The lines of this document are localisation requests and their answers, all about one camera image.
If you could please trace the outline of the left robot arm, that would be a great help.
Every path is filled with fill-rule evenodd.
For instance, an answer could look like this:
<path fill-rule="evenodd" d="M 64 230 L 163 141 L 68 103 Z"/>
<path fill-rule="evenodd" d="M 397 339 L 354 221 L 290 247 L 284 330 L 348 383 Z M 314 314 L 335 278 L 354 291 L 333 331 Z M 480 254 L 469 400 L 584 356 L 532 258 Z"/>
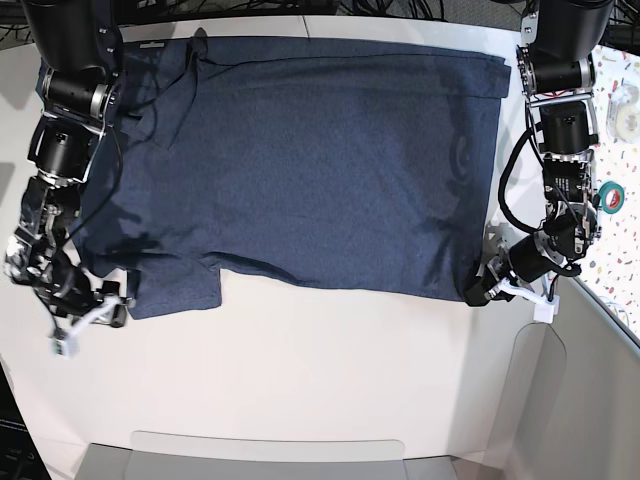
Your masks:
<path fill-rule="evenodd" d="M 521 16 L 517 66 L 525 96 L 525 130 L 501 173 L 497 200 L 508 223 L 524 233 L 501 244 L 464 293 L 472 307 L 516 296 L 552 305 L 561 278 L 580 275 L 588 248 L 609 212 L 594 179 L 599 128 L 593 104 L 592 52 L 603 37 L 611 1 L 530 1 Z M 507 184 L 525 146 L 540 164 L 546 215 L 537 227 L 518 219 L 506 200 Z"/>

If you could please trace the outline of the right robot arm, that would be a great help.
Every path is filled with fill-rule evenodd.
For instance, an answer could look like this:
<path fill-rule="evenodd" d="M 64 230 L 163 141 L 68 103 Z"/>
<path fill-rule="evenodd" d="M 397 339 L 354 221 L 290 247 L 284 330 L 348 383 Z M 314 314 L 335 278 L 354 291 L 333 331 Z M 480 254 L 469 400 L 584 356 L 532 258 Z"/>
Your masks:
<path fill-rule="evenodd" d="M 126 322 L 119 285 L 93 289 L 65 247 L 96 216 L 81 211 L 91 164 L 107 136 L 123 85 L 123 39 L 110 1 L 22 4 L 46 71 L 44 110 L 27 158 L 37 172 L 21 200 L 19 223 L 5 253 L 9 279 L 30 287 L 54 320 L 72 326 Z"/>

